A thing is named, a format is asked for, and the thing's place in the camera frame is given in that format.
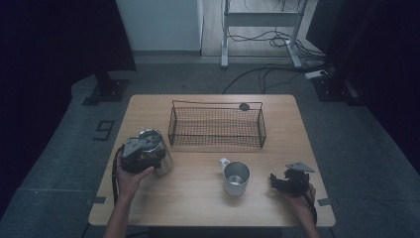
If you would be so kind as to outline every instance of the forearm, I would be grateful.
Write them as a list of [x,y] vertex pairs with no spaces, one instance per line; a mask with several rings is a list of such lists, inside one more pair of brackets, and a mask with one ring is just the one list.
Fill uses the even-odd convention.
[[305,236],[307,238],[320,238],[321,236],[318,233],[318,229],[315,225],[315,222],[312,217],[312,213],[309,209],[304,211],[296,211],[296,213],[300,225],[303,228],[303,231],[305,232]]
[[120,195],[109,218],[104,238],[126,237],[130,206],[133,198]]

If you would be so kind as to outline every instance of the black curtain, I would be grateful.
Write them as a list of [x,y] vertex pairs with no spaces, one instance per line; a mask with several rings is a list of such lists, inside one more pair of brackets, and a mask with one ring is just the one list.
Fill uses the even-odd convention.
[[351,84],[420,173],[420,14],[414,1],[320,0],[307,39]]
[[135,70],[113,0],[0,1],[0,214],[94,71]]

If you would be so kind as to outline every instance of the gray carpet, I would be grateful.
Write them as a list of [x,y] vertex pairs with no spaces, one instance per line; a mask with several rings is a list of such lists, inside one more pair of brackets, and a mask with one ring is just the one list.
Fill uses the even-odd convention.
[[[131,80],[127,92],[122,102],[97,106],[82,106],[95,78],[80,80],[72,87],[72,101],[50,143],[4,214],[0,237],[101,237],[104,227],[88,225],[88,215],[130,97],[220,94],[237,76],[260,66],[143,63],[138,73],[111,73],[113,78]],[[281,84],[266,93],[296,97],[337,219],[334,227],[320,229],[322,237],[420,237],[420,177],[393,140],[365,107],[320,102],[302,74],[282,83],[293,75],[271,73],[266,84]],[[227,93],[261,93],[257,78],[257,72],[250,73]],[[100,121],[115,121],[107,141],[93,140],[106,136],[96,131]],[[145,230],[130,227],[129,233]],[[244,237],[280,235],[277,230],[256,231]],[[285,228],[282,237],[303,237],[303,232]]]

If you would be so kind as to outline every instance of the mug handle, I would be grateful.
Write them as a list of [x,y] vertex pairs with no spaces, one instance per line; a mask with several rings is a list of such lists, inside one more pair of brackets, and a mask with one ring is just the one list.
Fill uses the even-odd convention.
[[222,158],[219,160],[220,170],[222,171],[223,174],[225,173],[225,168],[229,165],[229,163],[231,162],[226,158]]

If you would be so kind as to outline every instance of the dark background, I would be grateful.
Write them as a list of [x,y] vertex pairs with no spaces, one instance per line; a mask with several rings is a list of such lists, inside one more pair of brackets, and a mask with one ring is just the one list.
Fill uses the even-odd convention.
[[[418,14],[414,5],[390,0],[367,13],[366,2],[340,10],[332,37],[347,39],[360,27],[359,16],[374,14],[352,48],[349,65],[358,76],[353,83],[419,171]],[[112,0],[0,1],[0,44],[3,214],[65,113],[71,86],[98,65],[104,70],[135,66]]]
[[93,69],[135,70],[115,1],[0,1],[2,215]]

